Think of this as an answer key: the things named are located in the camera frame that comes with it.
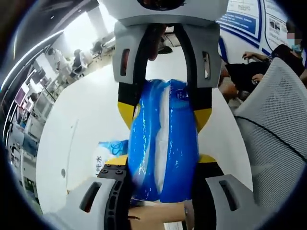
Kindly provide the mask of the person's right hand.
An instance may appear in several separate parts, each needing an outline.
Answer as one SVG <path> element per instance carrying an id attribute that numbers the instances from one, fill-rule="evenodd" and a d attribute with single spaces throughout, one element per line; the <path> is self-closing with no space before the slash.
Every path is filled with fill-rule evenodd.
<path id="1" fill-rule="evenodd" d="M 161 38 L 166 31 L 165 24 L 154 24 L 149 30 L 148 60 L 154 61 L 158 55 Z"/>

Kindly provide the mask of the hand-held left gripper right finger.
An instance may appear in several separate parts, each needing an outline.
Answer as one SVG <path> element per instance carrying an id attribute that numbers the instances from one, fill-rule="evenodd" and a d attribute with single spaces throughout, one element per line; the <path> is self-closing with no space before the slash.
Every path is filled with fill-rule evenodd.
<path id="1" fill-rule="evenodd" d="M 192 186 L 196 230 L 255 230 L 257 206 L 252 191 L 234 176 L 225 175 L 216 160 L 201 155 Z"/>

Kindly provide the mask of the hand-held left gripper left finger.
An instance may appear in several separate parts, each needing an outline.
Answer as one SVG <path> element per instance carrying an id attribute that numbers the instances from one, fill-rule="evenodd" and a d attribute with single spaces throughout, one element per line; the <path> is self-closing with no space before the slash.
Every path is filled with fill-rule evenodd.
<path id="1" fill-rule="evenodd" d="M 132 180 L 126 155 L 71 190 L 64 207 L 44 215 L 53 230 L 129 230 Z"/>

